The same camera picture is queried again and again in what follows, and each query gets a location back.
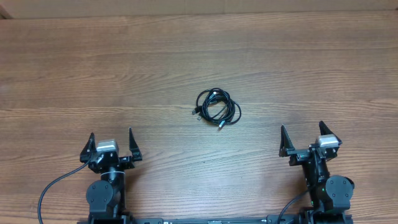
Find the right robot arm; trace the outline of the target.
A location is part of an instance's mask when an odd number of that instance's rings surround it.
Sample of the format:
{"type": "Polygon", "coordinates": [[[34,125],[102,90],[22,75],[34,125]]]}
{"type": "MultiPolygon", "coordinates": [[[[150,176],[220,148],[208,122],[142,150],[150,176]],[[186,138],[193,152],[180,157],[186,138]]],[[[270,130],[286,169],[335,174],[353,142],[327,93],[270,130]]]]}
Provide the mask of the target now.
{"type": "Polygon", "coordinates": [[[328,126],[319,122],[320,135],[306,149],[296,149],[284,125],[281,126],[280,157],[288,157],[290,166],[301,166],[307,190],[293,198],[279,213],[277,223],[353,223],[345,211],[351,207],[354,182],[341,175],[331,175],[327,162],[337,157],[342,140],[328,126]],[[296,215],[286,215],[287,209],[309,194],[311,206],[296,215]]]}

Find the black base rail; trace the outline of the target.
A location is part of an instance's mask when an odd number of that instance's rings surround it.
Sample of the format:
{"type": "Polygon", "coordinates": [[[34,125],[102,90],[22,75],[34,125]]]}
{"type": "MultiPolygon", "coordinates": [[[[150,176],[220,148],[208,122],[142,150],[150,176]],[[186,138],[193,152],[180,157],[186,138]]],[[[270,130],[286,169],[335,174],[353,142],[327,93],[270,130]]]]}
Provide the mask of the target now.
{"type": "MultiPolygon", "coordinates": [[[[136,223],[136,224],[277,224],[278,215],[268,215],[266,217],[256,218],[215,218],[215,219],[174,219],[163,220],[162,218],[136,218],[134,221],[119,220],[95,220],[84,223],[136,223]]],[[[315,215],[314,220],[306,222],[299,215],[283,215],[279,221],[280,224],[299,224],[299,223],[317,223],[317,224],[353,224],[351,215],[339,216],[321,216],[315,215]]]]}

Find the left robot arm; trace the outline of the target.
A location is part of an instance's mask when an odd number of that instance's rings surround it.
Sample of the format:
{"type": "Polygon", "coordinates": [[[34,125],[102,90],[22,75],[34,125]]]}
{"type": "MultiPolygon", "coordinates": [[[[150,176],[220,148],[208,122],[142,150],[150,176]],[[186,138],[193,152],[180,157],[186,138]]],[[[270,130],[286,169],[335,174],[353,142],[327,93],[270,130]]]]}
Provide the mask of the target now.
{"type": "Polygon", "coordinates": [[[126,211],[126,173],[135,168],[135,162],[142,160],[142,153],[129,129],[130,156],[119,156],[119,146],[114,139],[95,143],[95,135],[80,153],[80,162],[100,180],[93,182],[86,190],[89,204],[88,223],[135,223],[131,212],[126,211]]]}

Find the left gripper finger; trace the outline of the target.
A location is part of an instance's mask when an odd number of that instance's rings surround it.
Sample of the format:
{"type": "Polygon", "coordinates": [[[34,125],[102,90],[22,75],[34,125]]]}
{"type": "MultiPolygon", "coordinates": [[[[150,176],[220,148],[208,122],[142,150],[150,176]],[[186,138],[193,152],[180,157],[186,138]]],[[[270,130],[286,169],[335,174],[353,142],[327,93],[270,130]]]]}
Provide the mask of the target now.
{"type": "Polygon", "coordinates": [[[80,152],[80,162],[88,162],[92,156],[92,153],[95,152],[95,150],[95,134],[91,133],[86,145],[80,152]]]}
{"type": "Polygon", "coordinates": [[[134,135],[133,135],[131,127],[129,128],[129,150],[132,153],[133,161],[141,161],[142,160],[142,153],[134,139],[134,135]]]}

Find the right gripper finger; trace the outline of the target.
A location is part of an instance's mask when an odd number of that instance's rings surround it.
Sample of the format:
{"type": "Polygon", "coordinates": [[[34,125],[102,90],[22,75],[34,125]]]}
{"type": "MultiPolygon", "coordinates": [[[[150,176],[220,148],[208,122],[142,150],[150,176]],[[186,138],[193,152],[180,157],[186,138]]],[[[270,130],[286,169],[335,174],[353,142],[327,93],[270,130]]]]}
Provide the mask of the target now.
{"type": "Polygon", "coordinates": [[[323,136],[323,135],[330,135],[330,134],[332,134],[332,135],[334,135],[335,138],[337,139],[338,144],[339,144],[339,145],[342,144],[342,140],[341,140],[335,133],[333,133],[333,132],[329,129],[329,127],[328,127],[323,121],[320,121],[318,125],[319,125],[319,128],[320,128],[320,134],[321,134],[322,136],[323,136]]]}
{"type": "Polygon", "coordinates": [[[281,140],[280,140],[280,149],[279,149],[279,156],[280,157],[287,157],[289,156],[291,151],[294,151],[294,145],[287,133],[287,130],[284,125],[280,127],[281,131],[281,140]]]}

